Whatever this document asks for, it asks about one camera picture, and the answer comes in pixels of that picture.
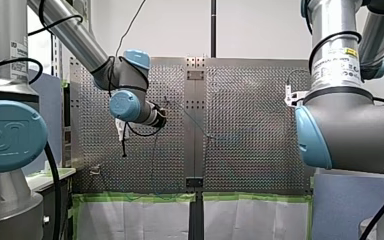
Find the green tape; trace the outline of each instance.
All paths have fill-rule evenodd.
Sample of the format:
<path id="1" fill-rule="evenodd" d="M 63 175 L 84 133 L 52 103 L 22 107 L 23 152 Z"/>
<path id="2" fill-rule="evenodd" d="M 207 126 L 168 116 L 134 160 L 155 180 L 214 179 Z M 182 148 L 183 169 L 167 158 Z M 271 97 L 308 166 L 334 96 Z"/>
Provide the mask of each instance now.
<path id="1" fill-rule="evenodd" d="M 285 203 L 307 203 L 308 204 L 308 223 L 307 240 L 312 239 L 313 224 L 313 198 L 312 196 L 282 196 L 276 194 L 258 194 L 258 193 L 203 193 L 204 201 L 238 201 L 238 200 L 256 200 L 269 202 Z M 77 240 L 77 223 L 80 207 L 83 203 L 91 202 L 141 202 L 141 203 L 173 203 L 173 202 L 193 202 L 195 194 L 137 194 L 137 193 L 89 193 L 73 195 L 73 220 L 74 234 Z"/>
<path id="2" fill-rule="evenodd" d="M 79 222 L 80 202 L 73 197 L 73 239 L 77 240 L 77 223 Z"/>
<path id="3" fill-rule="evenodd" d="M 73 195 L 73 239 L 77 240 L 77 223 L 83 203 L 91 202 L 141 202 L 141 203 L 173 203 L 193 202 L 195 194 L 137 194 L 137 193 L 89 193 Z"/>
<path id="4" fill-rule="evenodd" d="M 313 238 L 313 197 L 311 196 L 311 201 L 308 202 L 308 222 L 307 222 L 307 240 L 312 240 Z"/>
<path id="5" fill-rule="evenodd" d="M 257 200 L 267 202 L 308 203 L 311 196 L 283 196 L 260 193 L 203 193 L 204 201 Z"/>

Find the end effector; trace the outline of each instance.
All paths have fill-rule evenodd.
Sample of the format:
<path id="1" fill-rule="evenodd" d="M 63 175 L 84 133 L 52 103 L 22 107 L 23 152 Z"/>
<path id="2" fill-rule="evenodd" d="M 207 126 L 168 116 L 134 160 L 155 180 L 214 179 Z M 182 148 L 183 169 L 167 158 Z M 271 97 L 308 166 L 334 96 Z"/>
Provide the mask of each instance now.
<path id="1" fill-rule="evenodd" d="M 92 75 L 98 88 L 117 90 L 110 99 L 111 115 L 124 122 L 162 128 L 166 124 L 166 111 L 145 100 L 149 68 L 148 54 L 127 50 L 123 57 L 110 57 Z"/>

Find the white bracket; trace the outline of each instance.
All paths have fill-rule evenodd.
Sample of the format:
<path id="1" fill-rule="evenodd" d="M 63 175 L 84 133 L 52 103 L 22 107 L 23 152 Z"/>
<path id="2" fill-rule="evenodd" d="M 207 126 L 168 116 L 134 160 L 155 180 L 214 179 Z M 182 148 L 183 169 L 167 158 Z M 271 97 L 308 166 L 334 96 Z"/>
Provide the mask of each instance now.
<path id="1" fill-rule="evenodd" d="M 308 91 L 292 92 L 291 85 L 285 86 L 285 103 L 288 107 L 296 108 L 300 106 L 300 101 L 304 100 Z"/>

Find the blue joint cap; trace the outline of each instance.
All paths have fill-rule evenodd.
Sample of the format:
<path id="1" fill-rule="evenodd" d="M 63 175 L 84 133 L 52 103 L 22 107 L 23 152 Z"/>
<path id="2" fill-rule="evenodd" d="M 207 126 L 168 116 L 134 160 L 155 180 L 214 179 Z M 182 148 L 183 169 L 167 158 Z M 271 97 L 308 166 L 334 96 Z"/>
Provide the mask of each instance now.
<path id="1" fill-rule="evenodd" d="M 20 102 L 0 101 L 0 173 L 31 163 L 47 139 L 45 121 L 36 110 Z"/>
<path id="2" fill-rule="evenodd" d="M 382 65 L 378 69 L 376 75 L 373 77 L 374 79 L 382 78 L 384 76 L 384 60 L 382 60 Z"/>
<path id="3" fill-rule="evenodd" d="M 125 122 L 134 122 L 140 115 L 140 101 L 130 91 L 116 92 L 110 100 L 110 112 L 115 118 Z"/>
<path id="4" fill-rule="evenodd" d="M 149 70 L 149 68 L 151 67 L 151 58 L 146 52 L 130 49 L 124 52 L 124 57 L 130 63 L 139 66 L 143 69 Z"/>
<path id="5" fill-rule="evenodd" d="M 312 167 L 332 169 L 329 149 L 310 111 L 305 106 L 298 107 L 295 117 L 301 159 Z"/>

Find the robotic arm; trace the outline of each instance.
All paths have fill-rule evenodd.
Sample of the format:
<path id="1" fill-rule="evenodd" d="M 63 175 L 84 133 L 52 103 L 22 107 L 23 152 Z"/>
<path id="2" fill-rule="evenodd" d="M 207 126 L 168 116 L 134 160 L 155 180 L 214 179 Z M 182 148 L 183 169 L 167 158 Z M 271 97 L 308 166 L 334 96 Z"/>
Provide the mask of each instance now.
<path id="1" fill-rule="evenodd" d="M 40 2 L 28 0 L 28 5 L 38 15 Z M 73 11 L 65 1 L 46 0 L 43 17 L 49 25 L 74 15 Z M 124 57 L 109 57 L 77 19 L 67 20 L 51 30 L 93 75 L 96 87 L 108 91 L 119 90 L 110 100 L 110 112 L 115 118 L 164 127 L 164 110 L 145 100 L 150 67 L 150 58 L 146 53 L 129 50 Z"/>
<path id="2" fill-rule="evenodd" d="M 359 50 L 355 13 L 362 4 L 311 0 L 307 5 L 312 87 L 296 110 L 299 148 L 310 166 L 384 174 L 384 105 L 375 105 L 362 88 L 362 78 L 384 72 L 379 59 L 384 35 L 378 32 L 384 33 L 384 0 L 368 3 L 371 13 Z"/>

